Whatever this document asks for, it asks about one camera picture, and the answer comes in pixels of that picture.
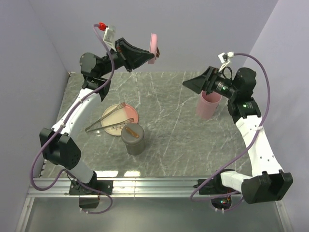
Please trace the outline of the pink round lid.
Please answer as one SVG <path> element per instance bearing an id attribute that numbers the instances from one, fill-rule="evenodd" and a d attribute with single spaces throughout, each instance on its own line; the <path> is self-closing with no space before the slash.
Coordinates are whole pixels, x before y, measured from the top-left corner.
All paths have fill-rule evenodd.
<path id="1" fill-rule="evenodd" d="M 149 52 L 154 54 L 154 58 L 150 59 L 148 64 L 154 64 L 160 56 L 160 51 L 158 48 L 158 35 L 155 33 L 151 33 Z"/>

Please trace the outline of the pink cylindrical container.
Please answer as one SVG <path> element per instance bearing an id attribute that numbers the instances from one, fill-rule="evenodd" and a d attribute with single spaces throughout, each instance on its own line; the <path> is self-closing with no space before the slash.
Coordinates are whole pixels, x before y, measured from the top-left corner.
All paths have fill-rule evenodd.
<path id="1" fill-rule="evenodd" d="M 222 96 L 216 92 L 207 94 L 202 91 L 198 97 L 196 115 L 202 119 L 210 119 L 214 115 Z"/>

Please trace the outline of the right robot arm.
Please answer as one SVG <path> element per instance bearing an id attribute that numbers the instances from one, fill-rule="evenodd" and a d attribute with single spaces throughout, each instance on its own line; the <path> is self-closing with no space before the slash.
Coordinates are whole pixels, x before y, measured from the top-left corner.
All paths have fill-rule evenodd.
<path id="1" fill-rule="evenodd" d="M 239 68 L 234 78 L 225 78 L 218 68 L 209 66 L 195 78 L 184 81 L 183 86 L 195 93 L 217 93 L 228 98 L 228 111 L 238 128 L 252 166 L 247 176 L 224 165 L 197 187 L 201 191 L 209 182 L 216 194 L 231 190 L 242 194 L 248 204 L 280 201 L 293 183 L 291 173 L 286 173 L 278 163 L 263 128 L 265 116 L 252 97 L 256 85 L 256 72 Z"/>

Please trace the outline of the metal serving tongs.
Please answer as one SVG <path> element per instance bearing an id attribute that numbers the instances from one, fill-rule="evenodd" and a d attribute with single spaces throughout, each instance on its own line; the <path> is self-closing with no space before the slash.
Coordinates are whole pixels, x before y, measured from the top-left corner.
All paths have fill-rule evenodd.
<path id="1" fill-rule="evenodd" d="M 113 136 L 120 136 L 122 128 L 128 123 L 138 123 L 139 115 L 135 108 L 119 103 L 105 110 L 102 117 L 85 129 L 87 133 L 107 132 Z"/>

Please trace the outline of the grey round lid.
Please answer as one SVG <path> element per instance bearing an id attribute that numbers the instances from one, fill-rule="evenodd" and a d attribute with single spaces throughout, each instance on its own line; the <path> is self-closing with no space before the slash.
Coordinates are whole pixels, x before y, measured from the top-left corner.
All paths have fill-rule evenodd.
<path id="1" fill-rule="evenodd" d="M 144 129 L 137 123 L 129 123 L 121 130 L 121 139 L 127 145 L 137 145 L 144 139 Z"/>

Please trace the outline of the grey cylindrical container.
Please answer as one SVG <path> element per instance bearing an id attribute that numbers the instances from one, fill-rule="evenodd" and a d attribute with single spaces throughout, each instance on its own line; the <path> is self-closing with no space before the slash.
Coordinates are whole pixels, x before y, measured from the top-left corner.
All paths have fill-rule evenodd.
<path id="1" fill-rule="evenodd" d="M 132 156 L 137 156 L 145 150 L 145 142 L 143 140 L 137 141 L 136 143 L 129 143 L 124 141 L 126 151 Z"/>

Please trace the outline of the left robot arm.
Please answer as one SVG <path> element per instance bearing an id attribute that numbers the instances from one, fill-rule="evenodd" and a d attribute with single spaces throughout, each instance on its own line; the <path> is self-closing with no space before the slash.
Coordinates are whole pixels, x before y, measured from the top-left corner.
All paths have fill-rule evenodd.
<path id="1" fill-rule="evenodd" d="M 113 76 L 114 71 L 121 67 L 131 72 L 146 62 L 153 64 L 158 57 L 156 34 L 151 35 L 149 50 L 132 46 L 124 38 L 120 38 L 114 43 L 114 49 L 108 49 L 104 57 L 84 53 L 79 61 L 84 82 L 78 97 L 51 129 L 41 130 L 40 154 L 45 160 L 70 173 L 86 194 L 96 192 L 97 174 L 82 161 L 82 153 L 75 139 L 88 115 L 103 102 L 109 92 L 111 79 L 105 79 L 104 76 Z"/>

